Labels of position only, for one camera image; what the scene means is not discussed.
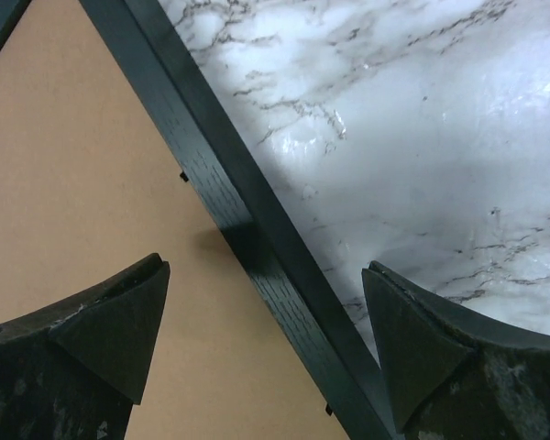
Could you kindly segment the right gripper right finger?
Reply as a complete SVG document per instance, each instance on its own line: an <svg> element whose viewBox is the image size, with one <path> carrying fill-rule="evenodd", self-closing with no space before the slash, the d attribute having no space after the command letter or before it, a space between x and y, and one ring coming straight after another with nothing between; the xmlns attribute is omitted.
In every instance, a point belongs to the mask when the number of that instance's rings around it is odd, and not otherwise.
<svg viewBox="0 0 550 440"><path fill-rule="evenodd" d="M399 434L550 439L550 335L471 311L377 261L362 282Z"/></svg>

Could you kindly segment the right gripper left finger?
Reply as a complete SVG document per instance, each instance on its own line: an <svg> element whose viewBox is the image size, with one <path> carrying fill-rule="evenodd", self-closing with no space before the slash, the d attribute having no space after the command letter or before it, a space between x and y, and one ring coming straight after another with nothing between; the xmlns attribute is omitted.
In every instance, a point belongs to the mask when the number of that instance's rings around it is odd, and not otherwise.
<svg viewBox="0 0 550 440"><path fill-rule="evenodd" d="M170 280L153 253L0 324L0 439L122 439L142 401Z"/></svg>

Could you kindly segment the black picture frame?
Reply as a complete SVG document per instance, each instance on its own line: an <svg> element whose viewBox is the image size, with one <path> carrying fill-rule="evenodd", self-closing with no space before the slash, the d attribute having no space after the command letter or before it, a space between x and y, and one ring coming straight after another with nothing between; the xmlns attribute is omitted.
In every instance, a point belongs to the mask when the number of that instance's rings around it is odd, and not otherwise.
<svg viewBox="0 0 550 440"><path fill-rule="evenodd" d="M396 438L379 365L161 5L82 8L346 434Z"/></svg>

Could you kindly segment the brown backing board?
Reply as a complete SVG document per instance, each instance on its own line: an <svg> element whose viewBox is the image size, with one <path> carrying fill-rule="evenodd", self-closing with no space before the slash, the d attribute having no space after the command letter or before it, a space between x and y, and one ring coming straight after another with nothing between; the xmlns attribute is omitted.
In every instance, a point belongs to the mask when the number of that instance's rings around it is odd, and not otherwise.
<svg viewBox="0 0 550 440"><path fill-rule="evenodd" d="M150 253L170 287L130 439L342 439L325 400L76 1L0 53L0 323Z"/></svg>

